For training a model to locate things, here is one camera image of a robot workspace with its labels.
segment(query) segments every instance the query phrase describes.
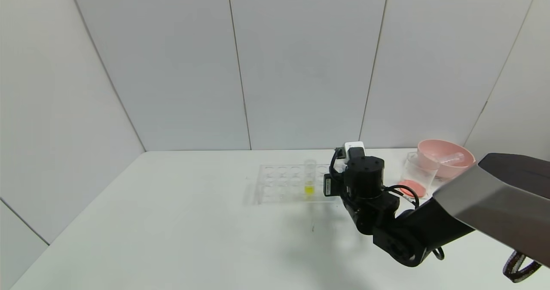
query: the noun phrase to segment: clear plastic cup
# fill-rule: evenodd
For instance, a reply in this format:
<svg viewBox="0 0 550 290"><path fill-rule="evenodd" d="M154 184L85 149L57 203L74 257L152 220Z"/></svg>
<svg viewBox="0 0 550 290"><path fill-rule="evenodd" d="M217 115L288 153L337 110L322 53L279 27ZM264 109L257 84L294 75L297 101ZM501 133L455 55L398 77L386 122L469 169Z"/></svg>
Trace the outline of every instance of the clear plastic cup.
<svg viewBox="0 0 550 290"><path fill-rule="evenodd" d="M408 153L399 184L410 187L419 198L423 198L428 194L439 167L440 164L436 162L433 162L432 165L422 164L421 166L418 153ZM401 188L401 192L407 196L413 196L409 190Z"/></svg>

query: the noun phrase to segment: white wall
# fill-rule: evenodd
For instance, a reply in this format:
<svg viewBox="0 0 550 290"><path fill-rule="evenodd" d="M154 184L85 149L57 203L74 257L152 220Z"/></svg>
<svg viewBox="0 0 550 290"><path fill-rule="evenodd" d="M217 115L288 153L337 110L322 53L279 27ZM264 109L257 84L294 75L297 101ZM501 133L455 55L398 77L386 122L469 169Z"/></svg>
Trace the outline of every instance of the white wall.
<svg viewBox="0 0 550 290"><path fill-rule="evenodd" d="M229 0L77 1L145 149L250 149Z"/></svg>
<svg viewBox="0 0 550 290"><path fill-rule="evenodd" d="M465 143L531 2L78 1L151 150Z"/></svg>
<svg viewBox="0 0 550 290"><path fill-rule="evenodd" d="M0 288L8 290L47 245L0 203Z"/></svg>
<svg viewBox="0 0 550 290"><path fill-rule="evenodd" d="M361 130L385 0L231 0L252 149Z"/></svg>
<svg viewBox="0 0 550 290"><path fill-rule="evenodd" d="M466 147L550 161L550 0L533 0Z"/></svg>
<svg viewBox="0 0 550 290"><path fill-rule="evenodd" d="M361 141L464 144L531 0L388 0Z"/></svg>
<svg viewBox="0 0 550 290"><path fill-rule="evenodd" d="M0 3L0 195L51 242L144 150L74 0Z"/></svg>

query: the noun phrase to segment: pink bowl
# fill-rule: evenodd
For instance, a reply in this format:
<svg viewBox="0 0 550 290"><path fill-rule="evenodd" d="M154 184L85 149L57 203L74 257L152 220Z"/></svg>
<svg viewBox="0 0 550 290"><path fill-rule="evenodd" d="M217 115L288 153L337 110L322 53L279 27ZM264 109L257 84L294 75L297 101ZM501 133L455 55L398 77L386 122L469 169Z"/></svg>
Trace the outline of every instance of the pink bowl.
<svg viewBox="0 0 550 290"><path fill-rule="evenodd" d="M463 153L464 161L454 165L440 165L436 176L454 178L476 163L475 157L466 148L443 140L424 140L418 143L418 159L425 168L433 168L434 159L442 158L454 153Z"/></svg>

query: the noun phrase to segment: test tube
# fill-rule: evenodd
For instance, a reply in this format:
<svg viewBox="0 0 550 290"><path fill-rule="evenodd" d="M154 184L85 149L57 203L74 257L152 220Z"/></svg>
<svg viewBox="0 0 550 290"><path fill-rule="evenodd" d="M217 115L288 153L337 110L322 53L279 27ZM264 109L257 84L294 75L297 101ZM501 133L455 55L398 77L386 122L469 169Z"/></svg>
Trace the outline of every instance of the test tube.
<svg viewBox="0 0 550 290"><path fill-rule="evenodd" d="M317 161L308 159L304 162L304 192L306 196L315 193L315 169Z"/></svg>
<svg viewBox="0 0 550 290"><path fill-rule="evenodd" d="M441 163L442 165L455 165L459 162L464 161L464 154L463 153L454 153L452 155L448 155L448 156L438 158L437 161L439 163Z"/></svg>

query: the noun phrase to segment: black strap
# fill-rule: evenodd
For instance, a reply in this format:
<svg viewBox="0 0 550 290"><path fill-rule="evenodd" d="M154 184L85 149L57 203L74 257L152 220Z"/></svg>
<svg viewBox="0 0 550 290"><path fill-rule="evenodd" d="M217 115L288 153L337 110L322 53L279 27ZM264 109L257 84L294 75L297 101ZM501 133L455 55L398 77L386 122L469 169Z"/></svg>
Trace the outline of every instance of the black strap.
<svg viewBox="0 0 550 290"><path fill-rule="evenodd" d="M531 276L540 268L541 264L537 261L533 261L528 266L525 266L520 270L519 268L523 264L523 261L525 261L525 258L526 256L523 253L514 250L512 255L508 258L508 261L506 261L502 274L504 274L513 283L526 280L526 278Z"/></svg>

